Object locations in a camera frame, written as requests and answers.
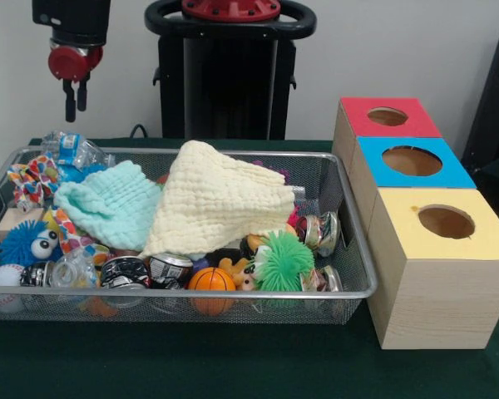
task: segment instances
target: wooden block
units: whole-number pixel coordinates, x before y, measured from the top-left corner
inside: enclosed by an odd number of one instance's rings
[[[342,160],[343,167],[348,175],[356,145],[356,135],[349,124],[348,115],[343,108],[342,102],[340,102],[334,128],[333,154]]]
[[[0,221],[0,242],[2,242],[11,229],[27,220],[40,220],[44,212],[43,208],[35,208],[24,214],[18,208],[9,208],[6,210]]]
[[[348,172],[357,137],[441,137],[415,98],[344,97],[338,104],[333,154]]]
[[[487,345],[499,318],[499,219],[478,191],[379,189],[368,241],[383,349]]]
[[[349,181],[364,232],[378,187],[475,188],[451,148],[434,138],[359,137]]]

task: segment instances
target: cream washcloth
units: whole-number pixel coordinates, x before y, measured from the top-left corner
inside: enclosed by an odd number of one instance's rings
[[[189,141],[170,168],[141,257],[209,253],[284,229],[293,210],[294,192],[281,174]]]

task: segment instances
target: googly eyes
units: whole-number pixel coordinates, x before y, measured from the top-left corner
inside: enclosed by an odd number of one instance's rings
[[[37,259],[47,259],[52,255],[53,248],[49,241],[36,239],[32,242],[32,254]]]
[[[32,254],[37,259],[48,259],[57,244],[59,244],[57,233],[53,230],[45,230],[33,240]]]
[[[42,233],[40,233],[37,236],[38,239],[45,239],[50,243],[50,246],[52,249],[57,247],[57,244],[59,244],[59,240],[57,239],[57,233],[53,230],[44,230]]]

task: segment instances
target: round hole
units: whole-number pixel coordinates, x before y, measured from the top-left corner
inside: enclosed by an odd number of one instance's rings
[[[409,145],[384,151],[383,161],[390,169],[407,176],[430,176],[442,169],[442,160],[432,152]]]
[[[371,122],[375,122],[383,126],[399,126],[405,123],[408,119],[407,114],[395,108],[380,106],[373,108],[368,112],[368,118]]]
[[[472,218],[457,208],[431,205],[418,214],[425,229],[447,239],[466,239],[475,232]]]

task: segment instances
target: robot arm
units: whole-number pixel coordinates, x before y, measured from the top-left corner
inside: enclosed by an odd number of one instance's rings
[[[86,109],[86,84],[103,54],[110,7],[111,0],[32,0],[33,21],[52,27],[48,66],[63,80],[68,122],[76,108]],[[79,83],[77,101],[72,83]]]

